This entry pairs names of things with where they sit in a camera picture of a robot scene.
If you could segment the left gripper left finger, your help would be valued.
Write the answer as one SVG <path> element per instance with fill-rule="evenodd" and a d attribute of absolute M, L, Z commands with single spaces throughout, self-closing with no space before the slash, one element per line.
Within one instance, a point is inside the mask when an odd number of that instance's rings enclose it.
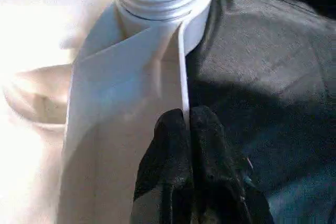
<path fill-rule="evenodd" d="M 156 122 L 133 196 L 133 223 L 190 223 L 194 203 L 190 135 L 173 109 Z"/>

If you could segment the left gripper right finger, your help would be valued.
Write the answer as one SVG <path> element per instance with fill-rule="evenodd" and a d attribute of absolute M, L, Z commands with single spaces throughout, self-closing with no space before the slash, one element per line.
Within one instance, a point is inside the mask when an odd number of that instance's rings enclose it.
<path fill-rule="evenodd" d="M 273 223 L 250 161 L 234 149 L 217 115 L 206 106 L 192 108 L 190 131 L 199 223 Z"/>

